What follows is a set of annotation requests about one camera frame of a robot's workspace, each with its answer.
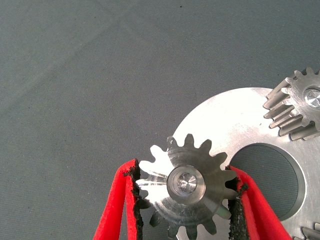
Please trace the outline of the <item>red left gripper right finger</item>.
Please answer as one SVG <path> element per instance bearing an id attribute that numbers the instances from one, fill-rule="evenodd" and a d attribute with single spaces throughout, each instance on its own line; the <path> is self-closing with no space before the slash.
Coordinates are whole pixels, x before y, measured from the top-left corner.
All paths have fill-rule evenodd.
<path id="1" fill-rule="evenodd" d="M 230 240 L 291 240 L 281 221 L 271 208 L 256 182 L 245 171 L 234 166 L 236 178 L 227 186 L 237 192 L 236 199 L 228 201 L 231 212 Z"/>

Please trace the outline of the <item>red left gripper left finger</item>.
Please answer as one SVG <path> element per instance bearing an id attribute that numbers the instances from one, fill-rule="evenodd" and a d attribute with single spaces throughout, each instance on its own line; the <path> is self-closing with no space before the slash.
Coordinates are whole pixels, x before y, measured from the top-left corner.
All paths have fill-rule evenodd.
<path id="1" fill-rule="evenodd" d="M 108 199 L 93 236 L 94 240 L 118 240 L 122 226 L 123 209 L 126 209 L 127 238 L 143 238 L 143 219 L 141 209 L 151 205 L 142 199 L 136 181 L 141 172 L 137 159 L 121 165 L 115 173 Z"/>

